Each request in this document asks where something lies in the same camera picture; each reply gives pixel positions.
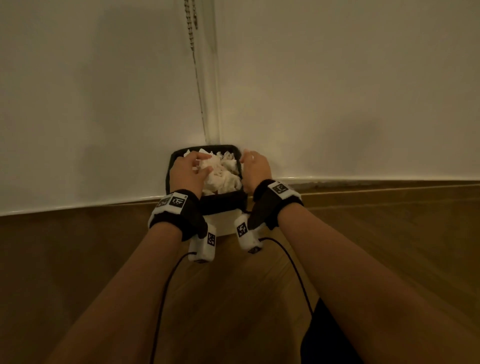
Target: hand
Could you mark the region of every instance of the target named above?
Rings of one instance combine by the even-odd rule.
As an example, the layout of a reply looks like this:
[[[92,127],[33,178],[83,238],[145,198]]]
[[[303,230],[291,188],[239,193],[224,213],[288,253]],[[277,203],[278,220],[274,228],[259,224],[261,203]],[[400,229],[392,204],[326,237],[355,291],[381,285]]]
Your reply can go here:
[[[190,152],[186,157],[178,157],[170,170],[170,191],[189,190],[198,198],[202,197],[202,189],[207,176],[213,171],[212,167],[202,170],[193,170],[198,166],[200,159],[209,159],[210,154]]]
[[[272,171],[265,156],[245,149],[240,163],[243,163],[241,183],[246,193],[252,194],[261,181],[272,179]]]

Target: white wall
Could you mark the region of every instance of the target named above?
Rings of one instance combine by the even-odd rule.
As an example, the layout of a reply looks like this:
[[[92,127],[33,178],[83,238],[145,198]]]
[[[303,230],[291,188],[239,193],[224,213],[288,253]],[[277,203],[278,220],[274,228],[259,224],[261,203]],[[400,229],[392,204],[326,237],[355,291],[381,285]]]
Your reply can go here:
[[[0,7],[0,214],[163,195],[205,142],[183,2]]]
[[[276,177],[480,179],[480,2],[215,7],[221,140]]]

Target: dark pants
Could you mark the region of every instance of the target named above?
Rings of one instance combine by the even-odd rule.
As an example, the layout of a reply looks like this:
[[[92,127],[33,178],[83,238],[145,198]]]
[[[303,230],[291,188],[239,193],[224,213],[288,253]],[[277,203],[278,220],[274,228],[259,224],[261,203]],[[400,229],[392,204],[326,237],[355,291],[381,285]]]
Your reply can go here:
[[[300,356],[302,364],[363,362],[321,299],[301,343]]]

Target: person's left forearm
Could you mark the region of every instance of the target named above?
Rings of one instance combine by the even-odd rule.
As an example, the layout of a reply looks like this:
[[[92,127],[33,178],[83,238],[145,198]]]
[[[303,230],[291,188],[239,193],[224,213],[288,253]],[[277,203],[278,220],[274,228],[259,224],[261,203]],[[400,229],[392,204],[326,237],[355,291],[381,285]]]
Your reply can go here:
[[[146,361],[160,295],[175,264],[181,237],[174,225],[154,225],[47,363]]]

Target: black cable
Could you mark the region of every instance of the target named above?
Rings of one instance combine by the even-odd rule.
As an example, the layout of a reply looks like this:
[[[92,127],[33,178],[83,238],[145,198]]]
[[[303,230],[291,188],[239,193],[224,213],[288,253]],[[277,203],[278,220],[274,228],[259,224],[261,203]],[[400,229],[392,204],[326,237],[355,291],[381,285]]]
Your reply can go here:
[[[305,290],[305,286],[303,285],[303,281],[301,280],[300,273],[298,272],[297,267],[295,266],[295,263],[293,262],[292,257],[290,256],[290,254],[288,254],[287,250],[283,247],[282,244],[280,244],[279,241],[277,241],[273,238],[260,238],[260,239],[258,239],[258,241],[260,241],[260,242],[262,242],[263,240],[271,240],[274,243],[277,243],[277,245],[279,245],[280,248],[282,248],[282,250],[285,252],[287,257],[290,259],[290,263],[293,265],[293,269],[295,270],[295,273],[297,274],[297,277],[299,279],[301,289],[303,290],[303,295],[305,296],[305,300],[307,301],[307,305],[308,305],[308,309],[310,311],[310,314],[313,316],[313,310],[312,310],[312,306],[310,305],[310,300],[308,299],[307,291]]]
[[[173,267],[172,271],[170,272],[170,275],[167,278],[167,282],[165,283],[165,287],[164,287],[163,293],[162,293],[162,301],[160,303],[160,308],[158,310],[158,319],[156,320],[155,335],[153,336],[152,353],[150,354],[150,364],[153,364],[153,362],[155,361],[156,345],[157,345],[157,341],[158,341],[158,333],[160,331],[160,321],[162,320],[162,311],[163,311],[163,306],[165,305],[165,299],[167,297],[167,290],[168,290],[168,285],[170,284],[170,280],[172,279],[173,273],[175,273],[175,270],[180,265],[181,261],[188,255],[196,255],[196,254],[197,254],[196,252],[190,252],[190,253],[182,255],[181,258],[179,259],[179,261]]]

